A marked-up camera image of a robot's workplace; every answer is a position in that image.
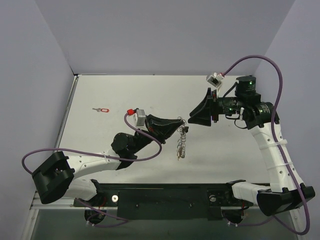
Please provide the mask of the metal disc with key rings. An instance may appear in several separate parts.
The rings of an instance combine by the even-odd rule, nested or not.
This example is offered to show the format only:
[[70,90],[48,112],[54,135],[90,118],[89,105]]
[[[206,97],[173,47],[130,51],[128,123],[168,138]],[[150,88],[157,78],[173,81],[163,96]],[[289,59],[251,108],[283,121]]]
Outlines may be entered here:
[[186,135],[189,131],[189,126],[186,125],[186,120],[181,116],[179,116],[178,119],[182,121],[182,125],[176,130],[180,134],[176,147],[177,160],[179,161],[186,156]]

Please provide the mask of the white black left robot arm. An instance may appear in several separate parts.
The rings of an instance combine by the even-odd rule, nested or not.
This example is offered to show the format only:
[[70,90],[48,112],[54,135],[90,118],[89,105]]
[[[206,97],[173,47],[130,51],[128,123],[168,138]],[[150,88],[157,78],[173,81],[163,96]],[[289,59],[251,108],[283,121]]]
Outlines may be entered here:
[[118,171],[141,161],[137,153],[155,142],[166,143],[182,125],[182,119],[164,119],[151,114],[136,120],[131,129],[134,134],[117,133],[111,148],[101,153],[76,151],[75,156],[66,156],[58,149],[31,174],[42,204],[51,204],[62,197],[80,198],[92,206],[99,205],[103,193],[97,180],[83,177],[102,171]]

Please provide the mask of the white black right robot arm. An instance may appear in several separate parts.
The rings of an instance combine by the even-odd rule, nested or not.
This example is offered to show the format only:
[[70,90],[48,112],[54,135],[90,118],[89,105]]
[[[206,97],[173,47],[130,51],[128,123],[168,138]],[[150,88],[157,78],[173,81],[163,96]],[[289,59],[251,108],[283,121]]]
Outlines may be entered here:
[[215,90],[207,90],[204,99],[189,114],[188,123],[211,126],[220,115],[244,121],[245,128],[254,137],[262,154],[268,176],[269,186],[256,185],[243,180],[235,181],[223,192],[224,201],[230,205],[245,200],[257,205],[266,216],[303,206],[301,197],[308,202],[316,193],[312,186],[306,186],[297,174],[288,155],[287,141],[283,138],[278,116],[272,117],[273,104],[262,102],[256,92],[256,78],[251,75],[236,78],[229,89],[234,97],[220,96],[224,77],[214,73],[207,81]]

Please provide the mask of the key with red tag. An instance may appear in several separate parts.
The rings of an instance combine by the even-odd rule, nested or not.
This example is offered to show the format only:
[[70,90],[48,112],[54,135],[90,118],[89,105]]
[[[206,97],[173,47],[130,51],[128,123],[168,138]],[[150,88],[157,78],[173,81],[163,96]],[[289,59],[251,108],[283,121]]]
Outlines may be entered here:
[[110,110],[108,108],[92,108],[96,112],[108,113]]

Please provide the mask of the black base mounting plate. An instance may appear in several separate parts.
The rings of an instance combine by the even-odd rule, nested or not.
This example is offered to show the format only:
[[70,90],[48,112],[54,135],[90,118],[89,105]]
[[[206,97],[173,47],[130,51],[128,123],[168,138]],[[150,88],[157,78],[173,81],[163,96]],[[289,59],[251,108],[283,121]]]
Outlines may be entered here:
[[116,207],[127,220],[220,220],[222,210],[240,214],[252,203],[233,197],[227,183],[99,183],[93,207]]

